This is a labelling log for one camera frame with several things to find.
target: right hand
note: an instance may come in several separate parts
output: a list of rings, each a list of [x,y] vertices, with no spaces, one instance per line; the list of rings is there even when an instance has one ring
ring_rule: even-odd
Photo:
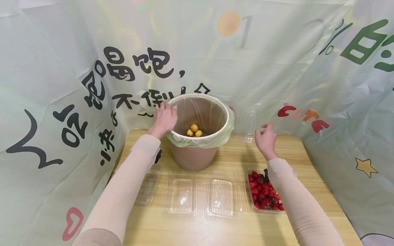
[[[258,150],[263,154],[266,161],[278,158],[275,153],[276,133],[272,131],[271,124],[261,126],[262,130],[255,131],[255,142]]]

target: trash bin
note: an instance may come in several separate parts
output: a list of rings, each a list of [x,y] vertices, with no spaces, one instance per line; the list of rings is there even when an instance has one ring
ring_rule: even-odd
[[[206,94],[184,94],[169,101],[178,107],[178,122],[167,133],[175,162],[185,170],[200,171],[215,158],[219,146],[227,143],[234,129],[233,111],[219,99]],[[196,124],[201,137],[186,136]]]

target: left hand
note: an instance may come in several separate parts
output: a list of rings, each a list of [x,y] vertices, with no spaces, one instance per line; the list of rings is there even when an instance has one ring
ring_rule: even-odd
[[[168,102],[155,105],[153,125],[148,134],[160,139],[165,133],[172,131],[178,120],[177,110],[177,106],[171,107]]]

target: hand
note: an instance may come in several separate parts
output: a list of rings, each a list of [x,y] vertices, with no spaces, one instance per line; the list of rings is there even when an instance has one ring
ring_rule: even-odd
[[[275,153],[276,133],[272,131],[271,124],[264,124],[261,127],[263,130],[255,131],[255,142],[266,161],[270,161],[278,157]]]
[[[155,112],[153,112],[153,125],[148,130],[148,134],[157,139],[174,129],[178,120],[177,106],[171,107],[168,102],[162,102],[160,107],[155,105]]]

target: fabric backdrop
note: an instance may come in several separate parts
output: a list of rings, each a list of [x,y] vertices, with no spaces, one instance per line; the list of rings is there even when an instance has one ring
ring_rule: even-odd
[[[0,1],[0,245],[71,245],[128,132],[184,93],[233,107],[246,139],[300,137],[365,246],[394,245],[393,9]]]

